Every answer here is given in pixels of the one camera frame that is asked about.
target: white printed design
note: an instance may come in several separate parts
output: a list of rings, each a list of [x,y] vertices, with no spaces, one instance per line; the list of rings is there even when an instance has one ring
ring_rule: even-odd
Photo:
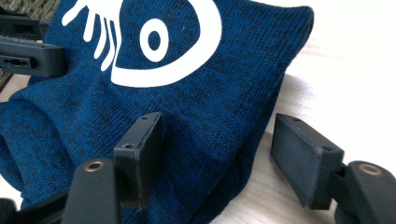
[[[153,69],[130,69],[116,66],[116,61],[122,45],[120,30],[120,10],[123,0],[78,0],[76,4],[64,14],[62,24],[66,26],[78,13],[88,7],[89,15],[85,26],[84,40],[92,40],[94,19],[100,17],[101,35],[94,58],[103,53],[108,32],[110,50],[101,69],[105,71],[111,63],[111,81],[115,84],[128,87],[157,87],[168,85],[181,80],[200,68],[215,53],[221,39],[221,18],[213,0],[188,0],[200,24],[200,36],[197,42],[180,58],[172,63]],[[114,47],[114,38],[110,29],[110,22],[114,22],[117,46]],[[161,43],[157,49],[149,46],[149,35],[157,32]],[[169,34],[166,25],[158,19],[147,21],[140,32],[140,47],[144,55],[154,63],[160,62],[166,55],[169,46]]]

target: blue knit hat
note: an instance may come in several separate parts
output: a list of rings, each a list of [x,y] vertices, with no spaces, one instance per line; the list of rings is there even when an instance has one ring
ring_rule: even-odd
[[[45,42],[68,73],[31,78],[0,104],[0,173],[23,206],[112,156],[136,119],[163,113],[161,171],[124,223],[208,222],[248,181],[283,75],[313,26],[309,7],[247,0],[62,1]]]

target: knit texture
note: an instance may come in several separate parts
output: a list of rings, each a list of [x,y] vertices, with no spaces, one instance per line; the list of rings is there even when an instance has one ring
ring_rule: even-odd
[[[109,19],[112,15],[101,17],[94,6],[61,2],[45,41],[65,47],[67,75],[32,78],[28,88],[0,104],[0,172],[21,191],[23,206],[68,189],[76,166],[110,158],[134,121],[156,111],[163,113],[161,171],[148,208],[123,209],[124,223],[206,223],[243,189],[285,70],[311,32],[313,12],[246,0],[213,2],[221,35],[210,57],[180,80],[145,88],[131,87],[133,81],[113,83],[114,70],[126,69],[128,77],[131,70],[151,71],[188,55],[205,32],[191,6],[201,2],[125,1],[120,26]],[[66,20],[72,8],[81,10]],[[166,25],[169,36],[158,62],[139,45],[142,27],[153,18]],[[120,35],[114,37],[118,27],[121,44]],[[101,51],[103,30],[107,35]],[[166,43],[161,34],[148,37],[152,49]],[[112,44],[113,65],[106,66]],[[190,63],[178,66],[182,70]],[[179,75],[172,71],[161,76]]]

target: light wooden surface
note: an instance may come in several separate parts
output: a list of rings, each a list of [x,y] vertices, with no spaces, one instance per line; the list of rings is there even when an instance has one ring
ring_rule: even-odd
[[[396,174],[396,3],[391,1],[260,0],[311,6],[314,30],[287,70],[275,113],[310,124],[342,148],[344,163],[369,161]],[[23,88],[15,76],[0,95]],[[213,223],[334,223],[333,212],[303,209],[269,154],[274,116],[246,188]],[[0,197],[18,200],[0,179]]]

